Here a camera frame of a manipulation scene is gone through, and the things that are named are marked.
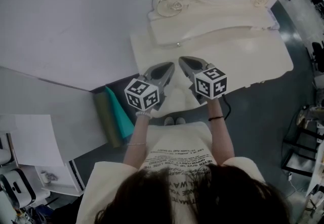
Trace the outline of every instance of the dark hair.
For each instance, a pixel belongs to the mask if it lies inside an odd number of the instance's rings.
[[[233,166],[205,165],[204,174],[191,175],[195,204],[191,204],[198,224],[252,223],[289,224],[289,213],[275,188],[252,179]],[[95,224],[174,223],[168,169],[141,170],[127,178],[115,199],[101,210]]]

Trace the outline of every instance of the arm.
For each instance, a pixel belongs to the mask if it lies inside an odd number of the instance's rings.
[[[124,157],[124,164],[133,166],[137,169],[141,167],[146,157],[146,134],[148,128],[149,117],[145,115],[139,115],[134,133],[132,135],[130,144],[132,143],[145,143],[138,145],[129,145]]]
[[[209,117],[222,116],[222,108],[218,99],[207,101]],[[224,118],[211,120],[212,155],[217,164],[222,165],[227,159],[234,157],[232,140],[228,134]]]

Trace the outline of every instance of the woman's right arm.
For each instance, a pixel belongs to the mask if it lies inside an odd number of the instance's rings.
[[[223,116],[218,99],[208,100],[207,107],[210,118]],[[222,165],[227,159],[235,156],[224,118],[211,120],[211,129],[213,137],[212,155],[217,164]]]

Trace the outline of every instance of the cube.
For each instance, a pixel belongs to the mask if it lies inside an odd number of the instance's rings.
[[[141,111],[146,111],[159,103],[158,87],[138,79],[132,79],[125,88],[127,102]]]
[[[208,99],[220,97],[227,89],[227,76],[216,67],[195,74],[194,82],[196,92]]]

